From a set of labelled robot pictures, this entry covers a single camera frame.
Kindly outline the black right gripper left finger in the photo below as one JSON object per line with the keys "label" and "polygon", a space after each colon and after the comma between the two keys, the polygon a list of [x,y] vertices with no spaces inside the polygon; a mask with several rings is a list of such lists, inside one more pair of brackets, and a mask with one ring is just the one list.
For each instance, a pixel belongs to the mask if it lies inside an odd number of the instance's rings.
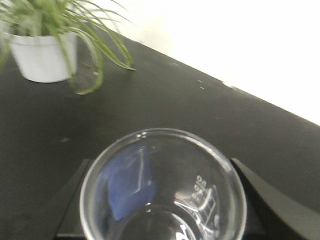
{"label": "black right gripper left finger", "polygon": [[90,159],[84,159],[75,174],[75,186],[72,188],[72,195],[66,206],[62,220],[57,228],[56,238],[85,238],[80,220],[80,193],[83,181],[91,166]]}

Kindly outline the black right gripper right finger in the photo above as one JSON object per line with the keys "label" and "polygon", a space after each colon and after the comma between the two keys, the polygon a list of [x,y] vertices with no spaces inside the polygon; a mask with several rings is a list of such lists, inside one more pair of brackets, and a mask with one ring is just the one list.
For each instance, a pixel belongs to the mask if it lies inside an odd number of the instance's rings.
{"label": "black right gripper right finger", "polygon": [[231,159],[267,207],[303,240],[320,238],[320,214],[285,195],[236,158]]}

